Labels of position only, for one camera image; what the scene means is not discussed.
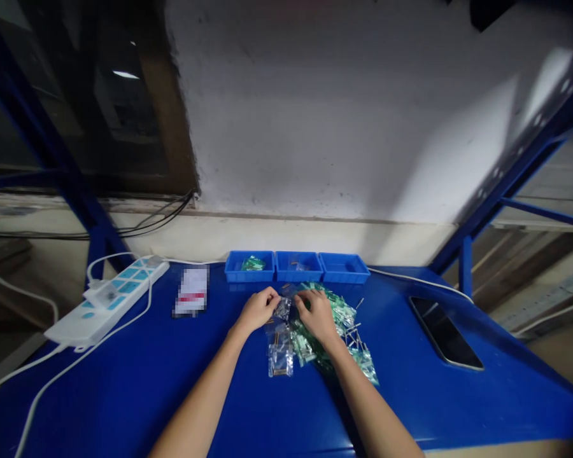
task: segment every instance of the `window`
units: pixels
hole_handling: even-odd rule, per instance
[[[178,80],[152,4],[0,0],[4,40],[100,195],[197,188]],[[37,168],[0,113],[0,174]]]

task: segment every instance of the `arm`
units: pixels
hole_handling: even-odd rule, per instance
[[[301,298],[310,302],[308,310]],[[331,358],[358,433],[370,457],[424,457],[395,412],[363,374],[336,332],[324,291],[301,291],[295,297],[299,317]]]
[[[242,347],[250,333],[272,316],[279,302],[280,296],[273,288],[252,295],[246,302],[240,318],[164,429],[150,458],[198,458],[208,454]]]

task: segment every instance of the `forearm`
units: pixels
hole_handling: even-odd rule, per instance
[[[423,457],[395,412],[358,367],[346,344],[337,337],[325,345],[325,350],[336,370],[368,456]]]
[[[223,410],[237,359],[248,335],[232,328],[202,376],[180,406],[151,458],[205,457]]]

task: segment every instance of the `black phone screen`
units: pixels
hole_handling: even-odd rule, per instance
[[[484,365],[439,302],[410,297],[414,313],[439,357],[451,364],[482,370]]]

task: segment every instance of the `hand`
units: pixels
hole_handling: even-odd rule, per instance
[[[280,295],[274,288],[268,286],[263,291],[259,291],[250,296],[234,327],[248,336],[270,319],[279,303]]]
[[[302,298],[310,302],[310,310],[306,308]],[[323,347],[326,348],[336,338],[339,340],[336,324],[333,321],[331,303],[324,291],[315,289],[299,291],[295,296],[295,305],[299,310],[301,321]]]

